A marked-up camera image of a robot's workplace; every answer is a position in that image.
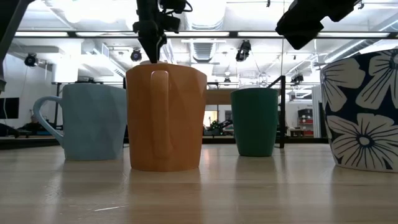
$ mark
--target navy blue mug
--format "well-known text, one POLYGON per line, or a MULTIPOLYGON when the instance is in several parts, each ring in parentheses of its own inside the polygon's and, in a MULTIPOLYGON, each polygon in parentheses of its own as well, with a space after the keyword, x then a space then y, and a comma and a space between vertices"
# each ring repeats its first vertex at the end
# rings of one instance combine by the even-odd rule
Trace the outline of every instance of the navy blue mug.
POLYGON ((336 165, 398 172, 398 49, 333 62, 321 85, 336 165))

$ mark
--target ceiling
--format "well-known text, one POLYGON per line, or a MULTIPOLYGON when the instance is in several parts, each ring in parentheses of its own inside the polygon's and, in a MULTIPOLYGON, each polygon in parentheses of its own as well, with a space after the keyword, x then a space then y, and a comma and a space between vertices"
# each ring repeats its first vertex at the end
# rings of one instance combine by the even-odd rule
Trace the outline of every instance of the ceiling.
MULTIPOLYGON (((135 0, 77 0, 75 2, 79 1, 85 4, 74 7, 68 0, 36 0, 29 6, 19 30, 131 30, 132 23, 137 21, 135 0)), ((201 20, 202 24, 211 23, 212 15, 222 17, 224 13, 221 29, 239 31, 274 30, 284 11, 289 8, 290 2, 292 1, 272 0, 270 7, 266 7, 266 1, 226 0, 223 5, 215 6, 214 0, 190 0, 196 15, 206 14, 206 16, 195 18, 201 20)), ((398 0, 363 2, 365 5, 362 9, 356 9, 339 23, 325 18, 322 21, 325 26, 323 31, 370 31, 397 14, 398 0)), ((179 17, 182 20, 181 30, 190 29, 186 17, 179 17)), ((236 62, 236 49, 240 46, 242 39, 224 40, 221 38, 219 40, 223 43, 216 45, 212 65, 206 67, 209 81, 222 82, 225 72, 229 72, 230 76, 234 77, 243 71, 258 71, 266 74, 264 76, 271 82, 279 75, 291 76, 296 72, 295 68, 299 68, 304 73, 305 82, 319 82, 317 68, 311 66, 312 62, 322 59, 322 56, 351 41, 318 39, 311 41, 301 50, 294 50, 285 40, 251 39, 252 54, 245 62, 236 62), (305 66, 298 67, 303 62, 307 62, 305 66)), ((71 45, 83 41, 79 39, 16 39, 14 43, 34 46, 55 45, 68 51, 71 45)), ((104 43, 108 46, 112 59, 125 70, 137 64, 129 58, 133 48, 141 47, 136 39, 109 38, 95 39, 94 42, 96 45, 104 43)), ((169 44, 168 53, 173 55, 178 64, 195 63, 190 44, 182 43, 181 39, 169 39, 169 44)), ((364 51, 390 49, 397 45, 396 40, 381 40, 364 51)), ((71 52, 71 54, 80 53, 79 50, 71 52)))

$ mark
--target mug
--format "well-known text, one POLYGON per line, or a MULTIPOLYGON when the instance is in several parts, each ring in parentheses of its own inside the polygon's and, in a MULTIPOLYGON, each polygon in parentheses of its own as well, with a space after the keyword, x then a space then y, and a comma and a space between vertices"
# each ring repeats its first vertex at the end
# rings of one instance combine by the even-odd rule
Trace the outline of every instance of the mug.
POLYGON ((336 165, 398 172, 398 49, 333 62, 321 85, 336 165))
POLYGON ((66 160, 97 161, 120 159, 127 125, 126 91, 107 85, 66 85, 62 98, 46 96, 34 104, 39 123, 60 143, 66 160), (40 108, 47 100, 62 107, 63 132, 44 120, 40 108))
POLYGON ((278 91, 246 88, 231 93, 232 119, 239 155, 271 156, 278 126, 278 91))
POLYGON ((158 63, 135 66, 126 82, 131 167, 197 168, 207 76, 192 67, 158 63))

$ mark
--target table surface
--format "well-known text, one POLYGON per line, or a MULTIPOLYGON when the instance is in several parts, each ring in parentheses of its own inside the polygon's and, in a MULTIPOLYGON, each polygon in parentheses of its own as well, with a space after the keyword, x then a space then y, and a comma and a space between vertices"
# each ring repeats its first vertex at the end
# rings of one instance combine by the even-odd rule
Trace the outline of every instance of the table surface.
POLYGON ((328 145, 273 157, 204 145, 198 169, 131 170, 122 161, 64 162, 61 147, 0 151, 8 223, 398 223, 398 174, 335 167, 328 145))

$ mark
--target white flower pattern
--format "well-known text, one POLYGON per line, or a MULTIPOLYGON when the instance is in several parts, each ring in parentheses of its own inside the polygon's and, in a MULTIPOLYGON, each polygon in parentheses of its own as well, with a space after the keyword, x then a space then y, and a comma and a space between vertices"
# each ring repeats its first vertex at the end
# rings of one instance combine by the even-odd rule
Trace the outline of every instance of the white flower pattern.
POLYGON ((356 104, 363 108, 379 109, 388 89, 392 102, 398 108, 398 49, 379 52, 369 63, 372 80, 362 89, 356 104))
POLYGON ((330 129, 338 134, 331 148, 342 166, 370 170, 392 170, 398 160, 398 125, 388 117, 357 115, 358 124, 328 116, 330 129))
POLYGON ((321 72, 323 109, 326 102, 333 112, 339 111, 347 101, 347 97, 339 86, 359 88, 365 78, 365 71, 359 69, 359 63, 349 58, 327 65, 321 72))

